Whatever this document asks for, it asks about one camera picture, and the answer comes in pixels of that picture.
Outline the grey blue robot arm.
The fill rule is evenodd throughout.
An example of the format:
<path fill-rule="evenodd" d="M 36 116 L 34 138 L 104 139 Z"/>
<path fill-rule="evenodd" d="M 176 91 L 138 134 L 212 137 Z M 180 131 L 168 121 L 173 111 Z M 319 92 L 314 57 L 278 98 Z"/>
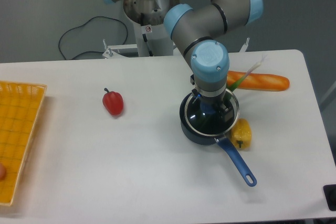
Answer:
<path fill-rule="evenodd" d="M 228 52 L 217 37 L 259 19 L 264 9 L 263 0 L 210 0 L 199 10 L 179 0 L 104 1 L 123 2 L 139 56 L 180 51 L 193 72 L 196 92 L 207 105 L 219 104 L 226 92 Z"/>

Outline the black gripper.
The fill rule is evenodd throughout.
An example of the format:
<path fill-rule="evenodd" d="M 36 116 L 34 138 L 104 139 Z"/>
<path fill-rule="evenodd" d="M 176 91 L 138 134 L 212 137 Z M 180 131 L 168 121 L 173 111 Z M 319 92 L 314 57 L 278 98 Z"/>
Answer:
<path fill-rule="evenodd" d="M 195 75 L 190 77 L 194 85 L 189 98 L 190 122 L 232 122 L 234 106 L 231 99 L 222 102 L 226 91 L 227 78 L 217 82 L 205 82 Z"/>

